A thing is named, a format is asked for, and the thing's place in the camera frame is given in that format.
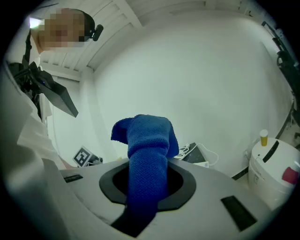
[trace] white ceiling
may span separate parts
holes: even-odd
[[[51,0],[41,6],[56,2],[59,4],[38,10],[32,16],[45,18],[55,8],[77,8],[90,14],[96,25],[104,26],[97,42],[89,41],[84,47],[68,53],[44,52],[41,55],[45,70],[51,69],[51,74],[62,72],[78,81],[86,66],[96,70],[122,38],[158,17],[196,10],[224,10],[247,15],[249,11],[251,15],[262,12],[249,0]]]

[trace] white cable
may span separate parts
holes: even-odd
[[[211,152],[211,153],[213,153],[217,156],[217,160],[214,163],[209,164],[209,166],[215,165],[219,160],[219,155],[217,153],[207,149],[202,143],[197,143],[190,151],[188,151],[189,150],[189,144],[186,144],[183,148],[179,149],[179,154],[177,156],[175,156],[174,158],[179,159],[179,160],[184,159],[186,157],[186,155],[191,153],[198,145],[203,146],[205,148],[205,150],[207,150],[208,152]]]

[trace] white container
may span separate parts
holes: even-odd
[[[278,147],[273,154],[270,150],[278,141]],[[275,139],[268,138],[267,146],[263,147],[259,141],[252,149],[249,162],[248,182],[250,190],[264,200],[271,209],[285,203],[295,185],[282,180],[288,167],[299,172],[295,161],[299,162],[300,152],[293,146]]]

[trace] blue cloth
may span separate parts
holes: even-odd
[[[127,211],[132,219],[150,222],[168,196],[167,158],[179,153],[173,126],[167,118],[137,115],[118,121],[111,139],[128,144]]]

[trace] person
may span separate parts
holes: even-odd
[[[51,14],[43,24],[30,29],[29,17],[16,33],[4,60],[9,63],[22,63],[26,50],[26,39],[30,37],[29,64],[33,61],[40,65],[40,54],[44,51],[56,50],[62,47],[73,47],[76,43],[88,41],[95,33],[93,18],[78,9],[64,8]],[[72,167],[62,159],[52,145],[48,137],[46,118],[51,116],[49,101],[40,94],[38,109],[32,100],[23,92],[21,101],[25,101],[31,107],[31,113],[24,121],[24,126],[18,138],[17,144],[34,150],[42,159],[54,161],[58,169]]]

